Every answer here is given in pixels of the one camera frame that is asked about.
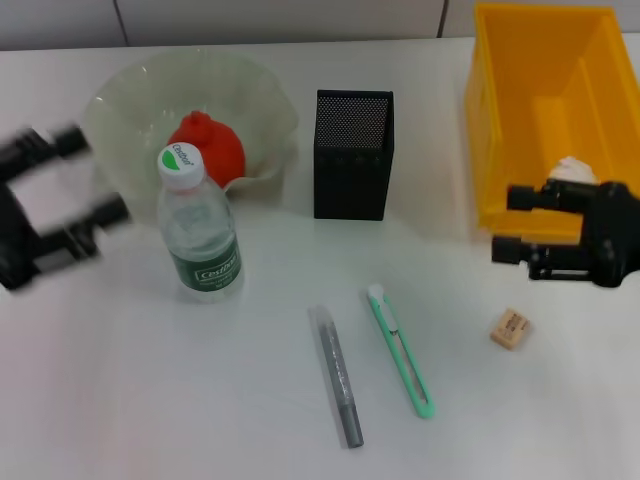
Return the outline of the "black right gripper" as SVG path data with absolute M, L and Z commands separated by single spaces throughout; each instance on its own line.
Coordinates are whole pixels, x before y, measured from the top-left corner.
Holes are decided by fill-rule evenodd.
M 590 280 L 600 287 L 617 288 L 639 270 L 639 198 L 623 183 L 598 186 L 549 179 L 538 190 L 512 185 L 507 190 L 507 209 L 585 212 L 580 243 L 587 250 L 579 245 L 492 238 L 492 261 L 525 263 L 530 280 Z

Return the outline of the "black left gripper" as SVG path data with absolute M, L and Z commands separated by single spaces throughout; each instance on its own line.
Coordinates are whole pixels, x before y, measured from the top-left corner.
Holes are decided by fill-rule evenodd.
M 72 265 L 99 255 L 95 232 L 131 219 L 114 194 L 75 220 L 43 234 L 32 227 L 8 182 L 55 159 L 69 159 L 90 150 L 78 126 L 56 132 L 50 140 L 28 128 L 1 143 L 1 285 L 9 291 L 53 273 L 51 265 Z

